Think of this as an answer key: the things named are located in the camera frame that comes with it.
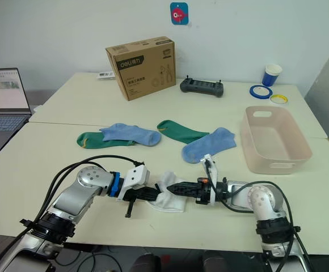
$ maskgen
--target laptop keyboard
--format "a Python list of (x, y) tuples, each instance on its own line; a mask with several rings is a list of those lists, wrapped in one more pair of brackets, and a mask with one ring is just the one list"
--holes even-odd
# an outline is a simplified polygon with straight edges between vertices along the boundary
[(0, 116), (0, 131), (15, 130), (27, 116)]

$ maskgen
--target blue cup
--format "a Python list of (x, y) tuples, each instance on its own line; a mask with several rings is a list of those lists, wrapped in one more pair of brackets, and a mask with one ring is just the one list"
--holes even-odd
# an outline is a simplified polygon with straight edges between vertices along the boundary
[(273, 86), (282, 70), (282, 67), (277, 64), (268, 64), (265, 67), (262, 84), (267, 87)]

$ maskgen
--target red fish sticker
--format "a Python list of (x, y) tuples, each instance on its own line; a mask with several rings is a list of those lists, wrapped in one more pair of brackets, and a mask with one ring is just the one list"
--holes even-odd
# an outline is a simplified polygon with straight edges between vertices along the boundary
[(188, 6), (186, 3), (173, 2), (170, 5), (173, 24), (188, 24)]

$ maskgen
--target cardboard box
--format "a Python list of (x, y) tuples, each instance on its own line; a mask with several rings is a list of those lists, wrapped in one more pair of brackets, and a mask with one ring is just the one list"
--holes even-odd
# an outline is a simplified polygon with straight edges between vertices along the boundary
[(167, 37), (130, 42), (106, 50), (127, 100), (176, 84), (175, 43)]

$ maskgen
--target white table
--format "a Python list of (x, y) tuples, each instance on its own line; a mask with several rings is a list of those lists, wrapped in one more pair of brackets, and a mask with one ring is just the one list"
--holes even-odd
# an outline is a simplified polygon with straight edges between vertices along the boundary
[[(115, 80), (100, 81), (96, 74), (76, 73), (31, 118), (30, 122), (111, 126), (117, 122), (155, 129), (170, 119), (194, 130), (213, 132), (223, 126), (236, 132), (246, 107), (276, 105), (249, 94), (251, 83), (224, 82), (222, 98), (182, 93), (179, 83), (165, 90), (126, 101)], [(272, 87), (283, 94), (287, 108), (306, 137), (327, 138), (296, 86)]]
[[(33, 219), (43, 201), (53, 176), (68, 164), (100, 154), (124, 155), (144, 160), (156, 182), (167, 170), (196, 182), (204, 176), (200, 164), (188, 164), (181, 158), (184, 143), (165, 136), (154, 147), (135, 145), (85, 150), (76, 144), (84, 131), (100, 126), (28, 123), (0, 152), (0, 235), (16, 235), (22, 218)], [(313, 157), (292, 175), (259, 175), (246, 166), (239, 137), (236, 148), (217, 154), (219, 177), (230, 180), (276, 182), (289, 199), (294, 222), (310, 254), (329, 254), (329, 142), (308, 139)], [(128, 162), (100, 159), (109, 171), (125, 175), (132, 168)], [(77, 171), (61, 186), (69, 186)], [(244, 250), (260, 252), (260, 236), (255, 233), (253, 215), (237, 214), (217, 203), (215, 207), (197, 205), (188, 199), (184, 213), (166, 214), (153, 210), (144, 201), (136, 201), (132, 217), (125, 218), (127, 202), (110, 197), (96, 197), (94, 204), (78, 224), (77, 243), (173, 247), (193, 249)]]

